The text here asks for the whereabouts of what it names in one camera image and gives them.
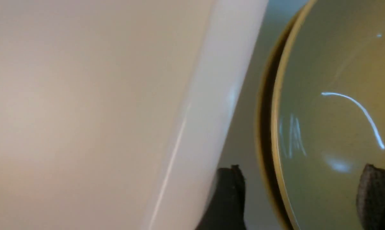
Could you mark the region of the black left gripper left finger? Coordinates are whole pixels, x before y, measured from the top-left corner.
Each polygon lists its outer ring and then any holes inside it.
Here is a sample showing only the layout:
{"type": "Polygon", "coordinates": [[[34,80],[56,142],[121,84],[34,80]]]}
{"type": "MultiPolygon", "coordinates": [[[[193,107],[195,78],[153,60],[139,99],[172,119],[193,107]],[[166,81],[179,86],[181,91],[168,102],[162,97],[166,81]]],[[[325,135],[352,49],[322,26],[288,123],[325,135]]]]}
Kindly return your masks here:
{"type": "Polygon", "coordinates": [[[215,187],[197,230],[245,230],[246,184],[238,165],[217,169],[215,187]]]}

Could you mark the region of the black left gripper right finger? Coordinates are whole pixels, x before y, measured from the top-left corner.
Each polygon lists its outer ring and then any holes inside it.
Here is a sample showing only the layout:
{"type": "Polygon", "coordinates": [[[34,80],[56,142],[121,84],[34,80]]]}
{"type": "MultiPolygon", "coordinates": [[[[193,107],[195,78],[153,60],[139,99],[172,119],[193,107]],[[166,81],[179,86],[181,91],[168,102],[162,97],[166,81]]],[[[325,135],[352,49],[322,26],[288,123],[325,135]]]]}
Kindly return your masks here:
{"type": "Polygon", "coordinates": [[[365,165],[359,180],[356,210],[364,230],[385,230],[385,169],[365,165]]]}

